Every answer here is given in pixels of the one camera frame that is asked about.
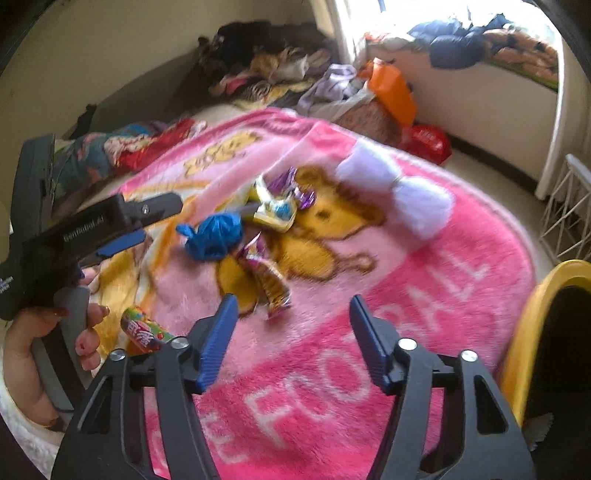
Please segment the candy wrapper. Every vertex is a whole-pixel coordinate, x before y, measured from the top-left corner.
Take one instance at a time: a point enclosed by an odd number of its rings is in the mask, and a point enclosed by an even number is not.
[[[292,194],[296,200],[298,210],[306,210],[316,202],[316,192],[314,190],[300,190],[295,178],[296,172],[297,168],[291,167],[276,179],[271,180],[267,188],[275,197],[287,197]]]
[[[137,306],[129,307],[123,312],[121,329],[143,353],[160,350],[165,343],[174,338],[174,335],[150,320],[146,313]]]
[[[194,260],[216,261],[241,243],[242,219],[235,212],[215,213],[201,222],[197,230],[179,223],[176,231],[187,237],[184,247]]]
[[[262,176],[255,180],[248,200],[258,204],[252,216],[245,216],[251,222],[283,233],[291,228],[296,219],[297,204],[294,195],[290,193],[287,197],[274,197]]]
[[[267,246],[259,233],[238,254],[238,261],[256,278],[268,300],[269,318],[291,307],[291,291],[276,263],[269,258]]]

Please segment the blue gripper pad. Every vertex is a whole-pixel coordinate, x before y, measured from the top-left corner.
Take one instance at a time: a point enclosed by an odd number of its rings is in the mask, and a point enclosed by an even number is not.
[[[213,322],[203,347],[200,350],[199,376],[195,381],[197,389],[203,394],[212,385],[220,371],[226,355],[232,332],[238,321],[238,301],[234,295],[226,295],[210,319]]]
[[[110,258],[123,250],[140,244],[144,240],[146,240],[146,233],[142,229],[136,230],[135,232],[127,233],[126,235],[122,235],[112,242],[109,242],[99,248],[96,253],[101,257]]]
[[[392,380],[388,374],[400,335],[394,325],[374,318],[360,295],[349,303],[349,321],[373,384],[390,395]]]

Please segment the cartoon bear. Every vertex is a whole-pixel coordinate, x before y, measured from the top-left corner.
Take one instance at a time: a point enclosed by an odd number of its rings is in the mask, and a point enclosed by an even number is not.
[[[328,178],[316,166],[300,167],[296,181],[303,190],[316,192],[315,204],[301,210],[286,233],[265,231],[271,258],[286,278],[307,278],[325,282],[344,270],[367,273],[375,268],[375,259],[365,252],[341,256],[326,240],[344,240],[368,226],[381,225],[384,212],[374,205],[358,201]],[[259,300],[259,288],[253,276],[244,271],[236,259],[228,256],[216,269],[220,293],[233,293],[238,298],[241,315],[252,312]]]

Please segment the wall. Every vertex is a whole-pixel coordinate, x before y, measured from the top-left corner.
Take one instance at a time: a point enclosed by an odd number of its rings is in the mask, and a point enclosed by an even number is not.
[[[191,51],[231,21],[310,18],[302,0],[60,0],[0,76],[0,202],[10,205],[22,142],[64,134],[88,103]]]
[[[556,92],[488,64],[439,70],[431,67],[428,54],[381,48],[371,54],[396,58],[414,86],[419,121],[440,125],[540,179],[554,129]]]
[[[579,61],[563,39],[558,45],[560,88],[548,158],[535,195],[543,200],[554,189],[567,153],[591,167],[591,84]]]

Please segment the trigger handle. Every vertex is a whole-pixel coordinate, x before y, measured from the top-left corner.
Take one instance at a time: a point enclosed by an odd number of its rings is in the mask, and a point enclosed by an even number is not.
[[[81,402],[92,374],[82,369],[76,354],[76,338],[86,328],[90,300],[87,287],[63,288],[55,293],[53,304],[68,310],[52,332],[33,342],[31,350],[41,383],[60,416],[69,421]]]

